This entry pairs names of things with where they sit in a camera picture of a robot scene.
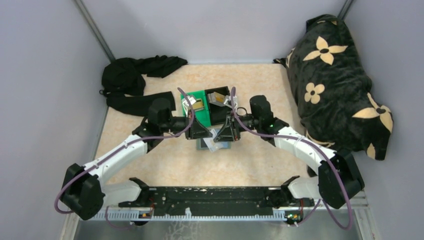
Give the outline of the sage green card holder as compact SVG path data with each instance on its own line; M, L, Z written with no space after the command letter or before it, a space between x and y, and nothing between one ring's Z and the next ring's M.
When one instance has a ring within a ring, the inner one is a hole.
M212 138L200 138L196 140L197 150L209 150L213 153L218 150L229 150L230 148L230 142L214 142Z

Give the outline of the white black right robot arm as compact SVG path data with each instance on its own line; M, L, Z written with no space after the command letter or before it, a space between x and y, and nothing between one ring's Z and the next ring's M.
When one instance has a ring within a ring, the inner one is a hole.
M301 199L321 199L339 209L361 192L365 183L353 155L346 150L336 151L321 146L299 134L287 122L274 116L264 95L250 101L251 113L239 116L231 109L214 142L236 142L242 132L259 136L273 147L285 150L302 160L315 176L294 176L282 187L281 199L287 206L295 206Z

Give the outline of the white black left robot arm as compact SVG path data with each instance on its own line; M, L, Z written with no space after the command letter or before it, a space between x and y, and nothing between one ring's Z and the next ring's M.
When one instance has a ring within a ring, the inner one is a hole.
M192 95L184 97L185 116L173 116L167 99L154 100L146 120L122 143L84 165L74 163L67 168L62 188L54 200L55 210L61 214L75 213L82 220L89 220L103 208L123 202L146 206L150 193L142 188L138 179L116 184L108 181L165 139L181 135L188 140L210 138L212 133L196 118L193 108L196 101Z

